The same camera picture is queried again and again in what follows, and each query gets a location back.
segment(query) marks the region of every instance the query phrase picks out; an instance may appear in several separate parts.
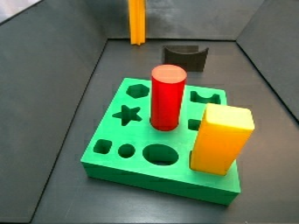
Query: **yellow rectangular prism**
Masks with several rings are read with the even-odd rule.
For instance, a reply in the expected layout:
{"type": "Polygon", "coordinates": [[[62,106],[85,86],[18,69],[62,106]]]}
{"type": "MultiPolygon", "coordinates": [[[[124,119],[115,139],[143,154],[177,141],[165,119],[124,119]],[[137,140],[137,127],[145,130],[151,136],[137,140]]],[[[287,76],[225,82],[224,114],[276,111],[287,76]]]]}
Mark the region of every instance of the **yellow rectangular prism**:
{"type": "Polygon", "coordinates": [[[207,103],[191,152],[191,169],[225,175],[253,129],[247,108],[207,103]]]}
{"type": "Polygon", "coordinates": [[[128,0],[131,44],[145,42],[145,0],[128,0]]]}

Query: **green shape sorter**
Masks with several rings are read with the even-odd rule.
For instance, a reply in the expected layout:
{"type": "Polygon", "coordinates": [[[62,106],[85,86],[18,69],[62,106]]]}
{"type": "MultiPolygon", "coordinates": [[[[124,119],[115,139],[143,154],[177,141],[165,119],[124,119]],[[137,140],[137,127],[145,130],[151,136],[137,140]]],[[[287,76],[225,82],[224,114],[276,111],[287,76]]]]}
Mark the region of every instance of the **green shape sorter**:
{"type": "Polygon", "coordinates": [[[207,102],[227,105],[224,90],[185,85],[179,126],[159,131],[149,123],[151,81],[125,78],[80,160],[88,176],[228,205],[240,193],[236,161],[225,176],[189,168],[207,102]]]}

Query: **black arch block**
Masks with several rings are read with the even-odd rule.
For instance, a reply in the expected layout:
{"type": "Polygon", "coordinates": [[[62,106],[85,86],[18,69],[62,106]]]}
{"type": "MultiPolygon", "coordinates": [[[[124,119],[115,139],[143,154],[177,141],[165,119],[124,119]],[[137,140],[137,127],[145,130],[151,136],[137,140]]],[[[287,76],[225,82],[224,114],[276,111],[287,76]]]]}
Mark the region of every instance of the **black arch block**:
{"type": "Polygon", "coordinates": [[[163,63],[181,67],[187,72],[201,72],[209,48],[199,51],[197,45],[165,45],[163,63]]]}

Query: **red cylinder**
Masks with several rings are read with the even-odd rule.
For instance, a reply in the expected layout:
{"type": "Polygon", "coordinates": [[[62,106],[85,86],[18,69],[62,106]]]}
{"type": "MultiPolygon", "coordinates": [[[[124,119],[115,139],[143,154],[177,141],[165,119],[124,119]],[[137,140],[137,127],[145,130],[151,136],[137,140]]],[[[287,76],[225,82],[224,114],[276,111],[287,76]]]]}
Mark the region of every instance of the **red cylinder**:
{"type": "Polygon", "coordinates": [[[179,66],[161,65],[152,71],[151,124],[161,131],[179,125],[187,73],[179,66]]]}

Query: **oval hole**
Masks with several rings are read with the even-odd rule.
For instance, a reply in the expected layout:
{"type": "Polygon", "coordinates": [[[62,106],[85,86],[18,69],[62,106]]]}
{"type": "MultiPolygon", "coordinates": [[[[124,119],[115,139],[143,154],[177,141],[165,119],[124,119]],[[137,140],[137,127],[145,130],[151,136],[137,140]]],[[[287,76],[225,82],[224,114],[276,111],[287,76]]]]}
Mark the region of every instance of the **oval hole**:
{"type": "Polygon", "coordinates": [[[149,144],[144,147],[144,159],[153,165],[172,165],[179,159],[176,150],[164,144],[149,144]]]}
{"type": "Polygon", "coordinates": [[[117,154],[121,158],[131,158],[136,153],[136,148],[132,144],[127,143],[119,147],[117,154]]]}

